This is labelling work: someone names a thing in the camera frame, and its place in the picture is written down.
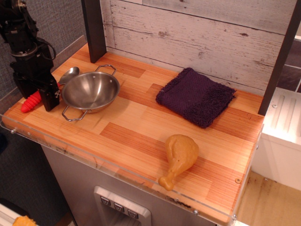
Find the metal spoon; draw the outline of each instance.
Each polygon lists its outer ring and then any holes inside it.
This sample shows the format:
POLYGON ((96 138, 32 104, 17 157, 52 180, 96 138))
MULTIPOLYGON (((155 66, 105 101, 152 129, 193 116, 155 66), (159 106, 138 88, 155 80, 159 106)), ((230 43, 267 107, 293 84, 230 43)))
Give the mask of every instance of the metal spoon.
POLYGON ((79 74, 78 67, 70 68, 68 71, 65 72, 65 74, 58 81, 58 86, 66 84, 68 81, 70 81, 73 77, 75 77, 78 74, 79 74))

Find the purple towel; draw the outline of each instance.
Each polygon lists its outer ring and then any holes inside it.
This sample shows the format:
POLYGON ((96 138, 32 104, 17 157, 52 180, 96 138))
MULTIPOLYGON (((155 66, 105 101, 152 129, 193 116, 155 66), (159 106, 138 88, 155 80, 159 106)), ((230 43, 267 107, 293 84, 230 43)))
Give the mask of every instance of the purple towel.
POLYGON ((156 101, 188 121, 207 128, 228 107, 235 91, 186 68, 162 88, 156 101))

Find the wooden cutting board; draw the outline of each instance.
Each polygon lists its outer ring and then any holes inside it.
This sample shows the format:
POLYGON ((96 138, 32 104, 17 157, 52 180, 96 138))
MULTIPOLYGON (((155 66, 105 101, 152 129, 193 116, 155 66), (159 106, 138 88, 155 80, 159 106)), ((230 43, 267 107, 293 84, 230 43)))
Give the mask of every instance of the wooden cutting board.
MULTIPOLYGON (((189 211, 197 209, 214 222, 227 224, 235 214, 261 131, 264 117, 257 112, 262 97, 237 90, 229 107, 210 127, 202 129, 155 101, 176 72, 111 53, 92 64, 85 45, 53 75, 58 81, 73 66, 84 73, 105 64, 117 68, 120 93, 103 111, 69 122, 62 116, 66 107, 63 100, 50 112, 40 103, 22 113, 21 99, 5 113, 3 122, 30 139, 189 211), (158 185, 158 178, 168 170, 164 143, 173 134, 191 137, 200 152, 196 164, 179 175, 174 190, 168 192, 158 185)), ((101 71, 113 72, 110 67, 101 71)), ((74 108, 66 112, 70 118, 81 114, 74 108)))

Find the black wooden post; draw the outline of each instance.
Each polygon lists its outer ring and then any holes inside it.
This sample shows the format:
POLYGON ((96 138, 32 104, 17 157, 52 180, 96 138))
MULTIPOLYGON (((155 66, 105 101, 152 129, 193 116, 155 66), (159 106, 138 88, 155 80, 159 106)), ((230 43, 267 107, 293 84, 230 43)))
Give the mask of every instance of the black wooden post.
POLYGON ((273 69, 272 75, 269 79, 269 83, 267 89, 264 93, 263 101, 259 108, 258 114, 265 115, 269 108, 269 104, 277 87, 277 83, 279 81, 282 69, 284 67, 285 61, 293 44, 293 40, 297 33, 299 24, 301 21, 301 0, 297 0, 295 9, 293 11, 293 15, 289 26, 287 28, 278 58, 275 63, 275 67, 273 69))
POLYGON ((95 63, 107 52, 100 1, 81 0, 81 4, 85 19, 90 61, 95 63))

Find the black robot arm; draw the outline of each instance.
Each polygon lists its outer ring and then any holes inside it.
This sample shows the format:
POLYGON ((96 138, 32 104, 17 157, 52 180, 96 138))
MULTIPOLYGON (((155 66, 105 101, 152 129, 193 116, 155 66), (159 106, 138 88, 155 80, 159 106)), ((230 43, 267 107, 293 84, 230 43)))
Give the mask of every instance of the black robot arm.
POLYGON ((60 96, 50 72, 56 53, 48 42, 37 37, 37 32, 23 0, 0 0, 0 33, 16 59, 10 64, 14 81, 25 98, 38 90, 46 111, 51 111, 59 104, 60 96))

